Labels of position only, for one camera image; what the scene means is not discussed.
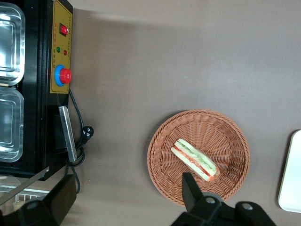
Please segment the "screw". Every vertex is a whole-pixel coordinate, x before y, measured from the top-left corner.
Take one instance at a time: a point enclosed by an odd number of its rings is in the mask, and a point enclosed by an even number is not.
[[[214,200],[214,198],[207,197],[207,198],[206,198],[206,202],[209,203],[209,204],[214,204],[214,203],[215,203],[215,200]]]
[[[243,203],[243,204],[242,204],[242,207],[243,207],[245,210],[253,210],[253,206],[251,206],[249,203]]]

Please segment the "white plate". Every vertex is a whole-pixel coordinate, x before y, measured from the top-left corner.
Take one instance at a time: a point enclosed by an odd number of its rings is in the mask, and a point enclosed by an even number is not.
[[[301,213],[301,130],[292,136],[278,203],[286,211]]]

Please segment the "red button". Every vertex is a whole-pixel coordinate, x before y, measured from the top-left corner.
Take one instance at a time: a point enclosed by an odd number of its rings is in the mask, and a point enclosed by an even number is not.
[[[72,73],[70,69],[62,68],[60,71],[60,81],[64,84],[69,84],[72,79]]]
[[[64,36],[68,34],[68,28],[62,24],[60,24],[60,33]]]

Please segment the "wicker basket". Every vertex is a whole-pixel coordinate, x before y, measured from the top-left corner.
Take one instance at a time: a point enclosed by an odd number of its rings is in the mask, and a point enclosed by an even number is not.
[[[179,138],[202,150],[219,167],[218,179],[206,182],[172,153],[170,148]],[[191,172],[202,192],[227,200],[243,184],[249,163],[249,147],[239,127],[228,117],[209,110],[190,110],[169,118],[152,138],[147,156],[154,185],[179,205],[184,205],[182,173]]]

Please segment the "control panel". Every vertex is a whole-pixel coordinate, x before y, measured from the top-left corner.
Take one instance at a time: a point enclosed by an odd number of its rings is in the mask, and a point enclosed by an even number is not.
[[[53,5],[50,93],[68,94],[70,71],[72,13],[60,2]]]

